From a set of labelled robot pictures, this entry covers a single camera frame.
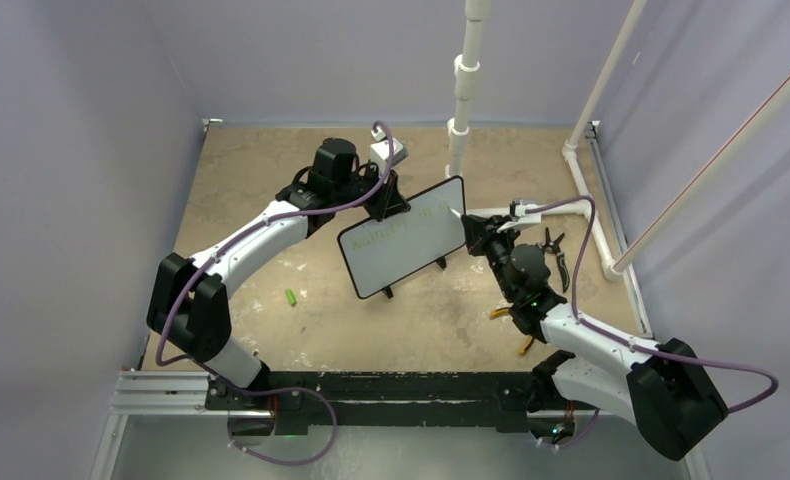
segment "black bracket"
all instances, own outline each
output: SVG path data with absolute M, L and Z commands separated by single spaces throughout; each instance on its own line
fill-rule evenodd
M 172 304 L 196 270 L 192 260 L 176 253 L 160 262 L 148 308 L 151 330 L 162 332 Z M 207 362 L 230 338 L 227 287 L 218 275 L 204 276 L 195 284 L 193 297 L 186 297 L 172 319 L 168 339 L 193 359 Z
M 371 177 L 372 181 L 368 185 L 369 188 L 371 188 L 374 183 L 377 183 L 378 173 L 376 172 L 375 164 L 369 166 L 369 173 L 372 172 L 374 172 L 374 176 Z M 363 204 L 363 208 L 366 209 L 366 212 L 371 218 L 378 222 L 392 215 L 409 212 L 410 209 L 412 209 L 410 203 L 398 191 L 398 174 L 395 171 L 389 172 L 389 178 L 386 179 L 386 183 L 383 184 L 372 198 Z
M 439 257 L 435 260 L 435 262 L 437 265 L 439 265 L 439 268 L 441 268 L 442 270 L 448 268 L 448 261 L 445 260 L 445 257 Z M 384 295 L 386 295 L 386 298 L 392 298 L 395 296 L 395 294 L 392 292 L 392 285 L 387 285 L 383 287 L 383 290 L 381 291 L 383 292 Z
M 557 350 L 551 356 L 540 362 L 531 371 L 532 383 L 530 398 L 527 401 L 527 411 L 537 412 L 549 408 L 563 397 L 557 392 L 552 376 L 557 373 L 557 368 L 566 360 L 575 358 L 575 354 L 565 350 Z
M 493 427 L 501 433 L 530 430 L 525 405 L 528 372 L 271 372 L 268 389 L 303 386 L 333 405 L 340 425 L 391 427 Z M 245 397 L 210 380 L 207 410 L 266 410 L 268 398 Z M 310 395 L 281 394 L 278 435 L 303 435 L 310 425 L 329 425 L 330 414 Z M 563 410 L 564 399 L 545 408 Z
M 696 358 L 673 338 L 658 349 Z M 728 407 L 703 367 L 651 357 L 627 377 L 637 428 L 661 455 L 680 460 L 728 416 Z

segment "yellow object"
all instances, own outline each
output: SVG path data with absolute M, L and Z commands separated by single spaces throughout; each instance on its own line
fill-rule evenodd
M 498 318 L 502 315 L 509 315 L 510 309 L 509 308 L 497 308 L 491 312 L 489 312 L 489 318 L 494 319 Z M 522 345 L 522 348 L 519 349 L 519 355 L 525 356 L 530 347 L 533 346 L 533 337 L 528 335 L 527 340 L 525 340 L 525 344 Z
M 509 308 L 498 308 L 489 313 L 489 318 L 498 318 L 501 315 L 509 315 L 509 314 L 510 314 Z
M 522 345 L 522 348 L 519 349 L 519 356 L 524 357 L 530 347 L 533 345 L 533 337 L 528 335 L 528 339 L 525 341 L 525 344 Z

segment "cable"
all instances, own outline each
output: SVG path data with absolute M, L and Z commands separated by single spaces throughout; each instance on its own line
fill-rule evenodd
M 589 419 L 589 422 L 587 422 L 586 426 L 583 427 L 580 433 L 575 431 L 575 435 L 572 437 L 571 440 L 569 440 L 566 443 L 558 443 L 556 448 L 558 449 L 569 448 L 571 446 L 574 446 L 576 443 L 580 442 L 581 439 L 583 439 L 583 437 L 585 437 L 590 432 L 590 430 L 592 430 L 592 426 L 595 425 L 595 421 L 598 420 L 599 413 L 601 413 L 600 409 L 596 408 L 595 410 L 593 410 L 592 418 Z
M 377 183 L 374 184 L 374 186 L 371 188 L 371 190 L 366 192 L 360 198 L 358 198 L 358 199 L 356 199 L 356 200 L 354 200 L 352 202 L 348 202 L 348 203 L 346 203 L 344 205 L 339 205 L 337 207 L 331 207 L 331 208 L 325 208 L 325 209 L 319 209 L 319 210 L 301 210 L 301 211 L 297 211 L 297 212 L 281 213 L 281 214 L 274 215 L 273 217 L 267 219 L 267 221 L 269 223 L 271 223 L 271 222 L 274 222 L 274 221 L 277 221 L 277 220 L 282 220 L 282 219 L 286 219 L 286 218 L 290 218 L 290 217 L 296 217 L 296 216 L 330 215 L 330 214 L 333 214 L 333 213 L 341 212 L 342 210 L 347 210 L 349 208 L 354 208 L 356 206 L 362 205 L 366 200 L 371 198 L 372 195 L 377 193 L 377 191 L 380 190 L 380 188 L 383 186 L 383 184 L 386 183 L 386 180 L 389 178 L 389 172 L 392 170 L 392 162 L 395 159 L 395 147 L 394 147 L 394 143 L 395 142 L 394 142 L 394 138 L 392 137 L 392 132 L 389 130 L 389 127 L 385 123 L 383 123 L 382 121 L 378 120 L 378 121 L 374 122 L 374 124 L 372 125 L 372 128 L 374 130 L 383 129 L 383 132 L 386 135 L 385 138 L 386 138 L 387 143 L 389 145 L 389 158 L 386 161 L 386 167 L 384 168 L 383 173 L 380 175 L 380 178 L 377 180 Z M 218 261 L 218 259 L 220 259 L 222 256 L 224 256 L 224 254 L 226 254 L 228 250 L 233 248 L 233 246 L 235 246 L 237 243 L 239 243 L 242 240 L 244 240 L 245 238 L 247 238 L 249 235 L 253 234 L 257 230 L 259 230 L 260 228 L 265 226 L 265 224 L 266 224 L 266 220 L 259 221 L 259 222 L 255 223 L 255 224 L 251 225 L 250 227 L 246 228 L 245 230 L 239 232 L 233 238 L 228 240 L 224 245 L 222 245 L 218 249 L 218 251 L 215 253 L 215 255 L 213 257 L 210 257 L 209 259 L 207 259 L 207 261 L 205 261 L 204 264 L 201 265 L 195 271 L 195 273 L 192 275 L 192 277 L 189 278 L 189 280 L 183 286 L 183 289 L 180 291 L 180 294 L 177 296 L 177 298 L 174 300 L 174 303 L 171 305 L 171 309 L 168 311 L 168 316 L 167 316 L 167 318 L 165 320 L 165 324 L 162 327 L 162 334 L 160 335 L 159 344 L 157 345 L 157 351 L 156 351 L 156 355 L 154 357 L 154 359 L 156 360 L 156 364 L 158 366 L 163 367 L 163 366 L 166 366 L 166 365 L 170 365 L 170 364 L 172 364 L 172 363 L 174 363 L 176 361 L 183 360 L 183 359 L 187 358 L 186 355 L 178 355 L 178 356 L 173 357 L 173 358 L 171 358 L 169 360 L 163 360 L 162 353 L 163 353 L 163 349 L 165 348 L 165 343 L 168 341 L 168 334 L 171 331 L 171 324 L 172 324 L 172 322 L 174 320 L 174 317 L 177 315 L 177 311 L 180 310 L 180 306 L 183 304 L 183 300 L 189 295 L 189 292 L 192 290 L 192 287 L 194 287 L 194 285 L 198 281 L 198 279 L 201 278 L 201 276 L 204 274 L 204 272 L 206 272 L 216 261 Z M 328 439 L 327 444 L 324 446 L 324 448 L 321 449 L 321 451 L 319 451 L 318 453 L 316 453 L 315 455 L 313 455 L 313 456 L 311 456 L 309 458 L 306 458 L 306 459 L 303 459 L 303 460 L 281 460 L 281 459 L 278 459 L 278 458 L 273 458 L 273 457 L 269 457 L 267 455 L 263 455 L 261 453 L 255 452 L 253 450 L 249 450 L 247 447 L 240 445 L 236 441 L 236 439 L 233 438 L 233 432 L 230 430 L 230 427 L 228 425 L 227 435 L 230 438 L 230 445 L 235 447 L 235 448 L 237 448 L 242 453 L 247 453 L 248 455 L 254 456 L 256 458 L 259 458 L 260 460 L 264 460 L 264 461 L 269 462 L 269 463 L 273 463 L 275 465 L 300 466 L 300 465 L 307 465 L 307 464 L 310 464 L 312 462 L 315 462 L 319 458 L 323 457 L 324 454 L 326 454 L 330 450 L 330 447 L 333 446 L 333 442 L 336 440 L 336 431 L 338 429 L 338 424 L 337 424 L 337 419 L 336 419 L 336 411 L 333 409 L 333 405 L 331 405 L 330 402 L 328 402 L 327 399 L 324 398 L 324 396 L 322 394 L 316 392 L 315 390 L 311 390 L 309 388 L 304 388 L 304 387 L 277 388 L 277 389 L 273 389 L 273 390 L 264 390 L 264 391 L 260 391 L 260 392 L 256 392 L 256 391 L 252 391 L 252 390 L 246 390 L 246 389 L 244 389 L 242 387 L 239 387 L 238 385 L 234 385 L 233 382 L 231 382 L 230 380 L 222 377 L 218 372 L 216 372 L 215 370 L 211 369 L 207 365 L 202 364 L 202 363 L 197 362 L 197 361 L 195 363 L 197 365 L 199 365 L 201 368 L 203 368 L 204 370 L 206 370 L 206 371 L 210 372 L 211 374 L 215 375 L 216 378 L 220 378 L 230 389 L 232 389 L 232 390 L 234 390 L 236 392 L 239 392 L 242 395 L 256 397 L 256 396 L 263 396 L 263 395 L 277 395 L 277 394 L 280 394 L 280 393 L 287 393 L 287 392 L 302 392 L 302 393 L 306 393 L 308 395 L 312 395 L 312 396 L 316 397 L 319 401 L 321 401 L 324 404 L 324 406 L 327 408 L 328 413 L 330 413 L 330 419 L 333 422 L 333 431 L 330 434 L 330 438 Z
M 380 175 L 380 178 L 377 180 L 377 183 L 374 184 L 371 190 L 366 192 L 360 198 L 352 202 L 348 202 L 344 205 L 339 205 L 337 207 L 324 208 L 319 210 L 300 210 L 297 212 L 279 213 L 277 215 L 268 218 L 267 221 L 271 223 L 291 217 L 330 215 L 333 213 L 341 212 L 342 210 L 347 210 L 349 208 L 354 208 L 356 206 L 362 205 L 363 203 L 365 203 L 366 200 L 368 200 L 375 193 L 377 193 L 377 191 L 380 190 L 380 188 L 383 186 L 384 183 L 386 183 L 386 180 L 389 178 L 389 172 L 392 170 L 392 162 L 395 159 L 395 147 L 394 147 L 392 132 L 389 130 L 389 127 L 385 123 L 378 120 L 374 122 L 372 128 L 374 130 L 383 129 L 383 132 L 386 134 L 385 138 L 387 139 L 389 144 L 389 159 L 386 161 L 386 168 L 383 170 L 383 173 Z M 201 276 L 204 274 L 204 272 L 206 272 L 211 266 L 213 266 L 213 264 L 219 261 L 219 259 L 221 259 L 221 257 L 223 257 L 228 250 L 236 246 L 237 243 L 241 242 L 242 240 L 250 236 L 252 233 L 262 228 L 265 224 L 266 224 L 266 220 L 261 220 L 249 226 L 245 230 L 239 232 L 233 238 L 225 242 L 225 244 L 218 249 L 215 255 L 207 259 L 207 261 L 205 261 L 204 264 L 201 265 L 198 268 L 198 270 L 195 271 L 192 277 L 189 278 L 189 280 L 183 286 L 183 289 L 180 290 L 180 294 L 177 296 L 177 298 L 174 300 L 174 303 L 171 305 L 171 309 L 168 311 L 168 316 L 165 320 L 165 324 L 162 327 L 162 333 L 160 334 L 159 344 L 157 345 L 157 351 L 154 357 L 156 364 L 158 366 L 165 367 L 167 365 L 171 365 L 174 362 L 186 358 L 186 355 L 178 355 L 169 360 L 163 360 L 162 353 L 163 350 L 165 349 L 165 343 L 168 341 L 168 334 L 171 331 L 171 324 L 174 321 L 174 317 L 177 315 L 177 312 L 180 310 L 180 306 L 183 304 L 183 300 L 189 295 L 189 292 L 195 286 L 195 283 L 198 281 L 198 279 L 200 279 Z
M 283 387 L 283 388 L 275 388 L 272 390 L 262 390 L 262 391 L 247 390 L 242 387 L 239 387 L 238 385 L 234 385 L 233 382 L 222 377 L 221 375 L 219 375 L 218 372 L 208 367 L 207 365 L 204 365 L 200 362 L 195 362 L 195 363 L 197 363 L 198 366 L 200 366 L 210 374 L 214 375 L 217 379 L 221 379 L 224 382 L 224 384 L 227 385 L 228 388 L 230 388 L 234 392 L 245 395 L 246 397 L 264 397 L 269 395 L 278 395 L 281 393 L 290 393 L 290 392 L 301 392 L 301 393 L 306 393 L 308 395 L 312 395 L 316 397 L 321 403 L 323 403 L 325 408 L 327 408 L 327 412 L 330 414 L 330 421 L 332 422 L 333 425 L 333 430 L 330 433 L 330 438 L 327 440 L 327 443 L 324 445 L 324 447 L 321 450 L 319 450 L 318 453 L 316 453 L 315 455 L 305 458 L 303 460 L 282 460 L 279 458 L 269 457 L 268 455 L 264 455 L 262 453 L 249 449 L 248 447 L 236 441 L 236 438 L 233 437 L 233 431 L 231 430 L 229 423 L 227 425 L 227 437 L 230 439 L 230 444 L 228 446 L 232 446 L 242 453 L 246 453 L 248 455 L 251 455 L 252 457 L 259 458 L 260 460 L 264 460 L 268 463 L 273 463 L 275 465 L 282 465 L 284 467 L 299 467 L 301 465 L 309 465 L 310 463 L 313 463 L 319 458 L 323 457 L 328 452 L 328 450 L 330 450 L 330 447 L 333 446 L 333 442 L 336 441 L 336 431 L 338 429 L 338 425 L 336 422 L 336 410 L 334 410 L 333 405 L 331 405 L 330 402 L 328 402 L 327 399 L 324 398 L 324 395 L 316 392 L 315 390 L 304 388 L 304 387 Z
M 302 168 L 302 169 L 298 170 L 298 173 L 296 173 L 296 174 L 295 174 L 295 177 L 293 177 L 293 178 L 292 178 L 292 183 L 298 183 L 298 182 L 300 182 L 300 181 L 301 181 L 301 177 L 303 177 L 305 173 L 309 172 L 311 168 L 312 168 L 312 167 L 310 167 L 309 165 L 307 165 L 306 167 L 304 167 L 304 168 Z
M 595 325 L 595 324 L 589 322 L 585 318 L 581 318 L 578 315 L 578 289 L 577 289 L 578 281 L 577 280 L 578 280 L 578 273 L 580 272 L 581 263 L 583 263 L 583 254 L 584 254 L 584 251 L 586 251 L 586 245 L 589 242 L 589 237 L 592 235 L 592 226 L 595 223 L 595 201 L 592 199 L 592 197 L 590 195 L 578 195 L 578 196 L 575 196 L 575 197 L 572 197 L 572 198 L 568 198 L 566 200 L 561 200 L 559 202 L 552 203 L 550 205 L 545 205 L 545 206 L 542 206 L 542 207 L 539 207 L 539 208 L 526 210 L 525 213 L 541 213 L 541 212 L 544 212 L 546 210 L 551 210 L 552 208 L 557 208 L 557 207 L 559 207 L 561 205 L 566 205 L 566 204 L 577 202 L 577 201 L 580 201 L 580 200 L 589 202 L 589 205 L 590 205 L 590 208 L 592 209 L 592 211 L 590 212 L 590 215 L 589 215 L 589 222 L 587 223 L 587 226 L 586 226 L 586 233 L 583 236 L 583 242 L 581 242 L 581 248 L 580 248 L 580 251 L 578 252 L 578 258 L 575 261 L 574 271 L 572 272 L 572 315 L 575 316 L 575 319 L 577 321 L 582 323 L 585 327 L 589 328 L 590 330 L 592 330 L 594 332 L 597 332 L 597 333 L 600 333 L 601 335 L 603 335 L 603 336 L 605 336 L 605 337 L 607 337 L 607 338 L 609 338 L 609 339 L 611 339 L 611 340 L 613 340 L 613 341 L 615 341 L 615 342 L 617 342 L 617 343 L 619 343 L 619 344 L 621 344 L 621 345 L 623 345 L 625 347 L 639 350 L 640 352 L 646 353 L 648 355 L 653 355 L 655 357 L 659 357 L 659 358 L 662 358 L 662 359 L 665 359 L 665 360 L 669 360 L 669 361 L 672 361 L 672 362 L 681 362 L 681 363 L 687 363 L 687 364 L 690 364 L 690 365 L 699 365 L 699 366 L 702 366 L 702 367 L 720 368 L 720 369 L 724 369 L 724 370 L 735 370 L 735 371 L 740 371 L 740 372 L 749 372 L 749 373 L 754 373 L 754 374 L 757 374 L 757 375 L 762 375 L 762 376 L 764 376 L 764 377 L 769 379 L 770 385 L 769 385 L 769 387 L 766 390 L 760 392 L 759 394 L 755 395 L 754 397 L 752 397 L 752 398 L 750 398 L 750 399 L 748 399 L 748 400 L 746 400 L 744 402 L 740 402 L 740 403 L 738 403 L 736 405 L 728 407 L 728 413 L 736 413 L 736 412 L 739 412 L 741 410 L 745 410 L 748 407 L 756 405 L 756 404 L 762 402 L 763 400 L 771 397 L 772 394 L 774 394 L 778 390 L 778 387 L 780 386 L 780 383 L 778 382 L 778 379 L 774 375 L 772 375 L 771 373 L 769 373 L 768 371 L 766 371 L 766 370 L 764 370 L 762 368 L 752 367 L 750 365 L 744 365 L 744 364 L 740 364 L 740 363 L 723 362 L 723 361 L 718 361 L 718 360 L 704 360 L 704 359 L 694 358 L 694 357 L 685 357 L 683 355 L 675 355 L 673 353 L 661 352 L 660 350 L 655 350 L 655 349 L 651 349 L 651 348 L 641 347 L 639 345 L 634 345 L 632 347 L 630 342 L 628 342 L 627 339 L 625 339 L 625 338 L 623 338 L 623 337 L 621 337 L 619 335 L 616 335 L 616 334 L 614 334 L 614 333 L 612 333 L 612 332 L 610 332 L 608 330 L 605 330 L 605 329 L 599 327 L 598 325 Z

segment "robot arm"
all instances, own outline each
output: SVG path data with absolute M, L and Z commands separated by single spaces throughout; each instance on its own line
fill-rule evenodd
M 384 171 L 389 145 L 383 132 L 372 131 L 378 140 L 371 146 L 371 161 L 359 165 L 356 148 L 347 140 L 329 138 L 316 151 L 313 165 L 295 175 L 260 215 L 233 235 L 186 259 L 172 253 L 160 263 L 148 310 L 148 326 L 157 333 L 163 327 L 186 282 L 209 263 L 203 276 L 174 315 L 168 340 L 195 361 L 210 367 L 235 385 L 260 389 L 267 384 L 268 366 L 231 336 L 228 300 L 242 283 L 275 255 L 301 242 L 333 219 L 334 214 L 298 215 L 269 221 L 277 215 L 320 211 L 356 201 L 369 192 Z M 393 166 L 406 158 L 407 150 L 393 139 Z M 307 174 L 306 181 L 301 178 Z M 408 211 L 398 192 L 398 175 L 389 172 L 383 186 L 362 206 L 372 218 L 382 220 Z M 253 225 L 265 222 L 244 240 L 217 253 Z
M 534 368 L 528 410 L 542 409 L 549 399 L 582 401 L 636 425 L 665 457 L 682 458 L 727 417 L 727 406 L 703 367 L 668 362 L 636 347 L 688 357 L 695 353 L 680 340 L 661 345 L 583 312 L 576 318 L 566 299 L 548 286 L 551 272 L 542 250 L 536 245 L 515 245 L 518 207 L 514 202 L 508 215 L 463 215 L 460 219 L 469 254 L 487 258 L 504 298 L 512 304 L 510 314 L 516 327 L 560 348 Z M 629 346 L 596 329 L 627 340 Z

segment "metal frame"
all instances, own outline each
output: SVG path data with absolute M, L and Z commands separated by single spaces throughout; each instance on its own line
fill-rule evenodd
M 227 410 L 206 410 L 209 375 L 206 372 L 121 372 L 113 393 L 109 416 L 101 444 L 92 467 L 92 480 L 109 480 L 115 469 L 121 441 L 130 416 L 229 416 Z M 542 410 L 528 413 L 528 418 L 556 418 L 561 410 Z M 588 416 L 592 411 L 581 410 L 577 416 Z M 265 410 L 233 411 L 234 417 L 268 418 Z M 609 412 L 602 415 L 611 416 Z M 709 478 L 704 458 L 698 448 L 682 460 L 692 480 Z
M 601 150 L 598 148 L 597 126 L 594 125 L 594 122 L 587 124 L 584 130 L 584 138 L 592 153 L 592 163 L 595 166 L 595 171 L 598 173 L 598 186 L 601 187 L 601 195 L 604 199 L 604 203 L 607 204 L 607 210 L 610 214 L 610 226 L 613 227 L 613 235 L 616 239 L 616 244 L 619 246 L 619 254 L 625 253 L 628 249 L 628 241 L 622 229 L 622 221 L 616 209 L 613 191 L 610 189 L 610 181 L 607 179 L 607 171 L 604 169 Z M 652 332 L 651 324 L 648 322 L 648 314 L 645 312 L 645 305 L 642 303 L 642 294 L 639 291 L 639 282 L 636 279 L 636 271 L 633 265 L 627 268 L 627 275 L 623 275 L 623 278 L 625 289 L 628 291 L 628 299 L 631 302 L 631 308 L 634 311 L 637 326 L 639 327 L 639 336 L 643 338 L 654 338 L 654 332 Z

